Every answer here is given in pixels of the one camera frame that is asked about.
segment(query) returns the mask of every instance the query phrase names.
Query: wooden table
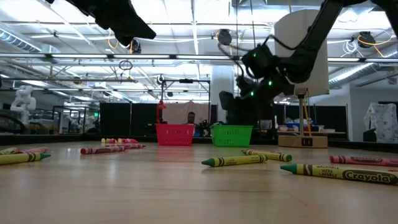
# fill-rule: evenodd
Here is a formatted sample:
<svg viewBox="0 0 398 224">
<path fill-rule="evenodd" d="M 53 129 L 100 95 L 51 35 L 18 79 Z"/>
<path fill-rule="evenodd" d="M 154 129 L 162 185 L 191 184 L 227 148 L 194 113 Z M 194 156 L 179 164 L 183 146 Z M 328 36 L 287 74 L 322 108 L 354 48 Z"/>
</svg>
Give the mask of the wooden table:
<svg viewBox="0 0 398 224">
<path fill-rule="evenodd" d="M 240 156 L 210 144 L 81 156 L 99 142 L 47 144 L 52 157 L 0 167 L 2 224 L 397 223 L 398 186 L 293 175 L 267 161 L 209 168 L 202 160 Z M 43 145 L 21 146 L 28 149 Z M 329 164 L 330 154 L 397 157 L 348 149 L 253 149 Z M 386 170 L 385 167 L 372 167 Z"/>
</svg>

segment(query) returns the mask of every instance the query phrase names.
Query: man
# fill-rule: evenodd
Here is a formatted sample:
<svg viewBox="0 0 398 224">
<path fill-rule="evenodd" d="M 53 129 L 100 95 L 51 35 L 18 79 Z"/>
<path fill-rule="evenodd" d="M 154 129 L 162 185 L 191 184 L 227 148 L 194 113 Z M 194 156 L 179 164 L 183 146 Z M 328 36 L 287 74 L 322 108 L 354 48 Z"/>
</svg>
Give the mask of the man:
<svg viewBox="0 0 398 224">
<path fill-rule="evenodd" d="M 187 117 L 188 122 L 186 124 L 193 124 L 195 125 L 195 133 L 200 133 L 200 126 L 199 124 L 195 124 L 195 113 L 189 112 Z"/>
</svg>

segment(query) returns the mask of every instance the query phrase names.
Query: green basket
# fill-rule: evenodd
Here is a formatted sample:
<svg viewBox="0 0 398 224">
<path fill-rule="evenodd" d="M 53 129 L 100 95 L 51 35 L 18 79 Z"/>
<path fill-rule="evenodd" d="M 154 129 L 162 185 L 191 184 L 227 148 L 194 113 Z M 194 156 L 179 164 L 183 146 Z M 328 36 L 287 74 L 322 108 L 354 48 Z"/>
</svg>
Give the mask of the green basket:
<svg viewBox="0 0 398 224">
<path fill-rule="evenodd" d="M 213 125 L 211 140 L 218 147 L 249 147 L 253 126 Z"/>
</svg>

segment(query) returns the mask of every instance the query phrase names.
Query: yellow crayon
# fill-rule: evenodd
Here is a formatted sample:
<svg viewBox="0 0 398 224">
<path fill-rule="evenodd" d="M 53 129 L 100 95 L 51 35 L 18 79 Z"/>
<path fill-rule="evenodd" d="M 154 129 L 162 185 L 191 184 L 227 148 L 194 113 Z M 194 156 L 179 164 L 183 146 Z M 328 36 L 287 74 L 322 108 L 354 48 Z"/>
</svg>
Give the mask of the yellow crayon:
<svg viewBox="0 0 398 224">
<path fill-rule="evenodd" d="M 0 155 L 14 154 L 17 151 L 18 151 L 18 149 L 16 147 L 11 147 L 11 148 L 8 148 L 8 149 L 0 150 Z"/>
<path fill-rule="evenodd" d="M 275 153 L 275 152 L 262 152 L 262 151 L 255 151 L 252 149 L 242 150 L 242 152 L 247 156 L 266 155 L 268 159 L 283 161 L 283 162 L 290 162 L 292 160 L 292 156 L 288 155 L 288 154 L 281 154 L 281 153 Z"/>
<path fill-rule="evenodd" d="M 281 165 L 280 168 L 290 171 L 293 174 L 354 180 L 377 184 L 398 185 L 398 173 L 396 172 L 308 164 Z"/>
<path fill-rule="evenodd" d="M 233 156 L 233 157 L 216 157 L 211 158 L 201 163 L 203 165 L 208 165 L 211 167 L 220 166 L 233 166 L 241 164 L 252 164 L 252 163 L 263 163 L 266 162 L 267 156 L 265 155 L 255 155 L 255 156 Z"/>
<path fill-rule="evenodd" d="M 0 156 L 0 165 L 16 164 L 16 163 L 21 163 L 21 162 L 40 161 L 40 160 L 45 159 L 50 156 L 51 156 L 50 154 L 44 154 L 44 153 L 39 153 L 39 152 L 4 155 L 4 156 Z"/>
</svg>

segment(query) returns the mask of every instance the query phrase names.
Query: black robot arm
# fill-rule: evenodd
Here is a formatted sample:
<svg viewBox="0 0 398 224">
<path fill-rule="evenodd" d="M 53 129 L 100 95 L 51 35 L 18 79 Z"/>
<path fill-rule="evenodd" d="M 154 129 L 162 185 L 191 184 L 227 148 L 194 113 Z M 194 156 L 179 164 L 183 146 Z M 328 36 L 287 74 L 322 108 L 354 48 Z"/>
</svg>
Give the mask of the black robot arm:
<svg viewBox="0 0 398 224">
<path fill-rule="evenodd" d="M 339 13 L 346 6 L 359 4 L 366 0 L 325 0 L 320 12 L 307 35 L 296 47 L 288 47 L 275 38 L 283 47 L 294 50 L 290 57 L 272 55 L 266 45 L 267 40 L 250 50 L 242 57 L 246 72 L 252 78 L 263 78 L 261 82 L 253 83 L 243 76 L 238 77 L 238 87 L 241 96 L 233 98 L 231 93 L 220 93 L 221 105 L 228 110 L 228 117 L 236 121 L 245 120 L 244 116 L 257 116 L 257 119 L 270 119 L 271 104 L 275 96 L 284 93 L 294 94 L 294 84 L 303 83 L 310 78 L 311 71 L 317 59 L 318 51 L 327 38 L 329 31 L 337 20 Z M 372 0 L 385 10 L 395 33 L 398 33 L 398 0 Z"/>
</svg>

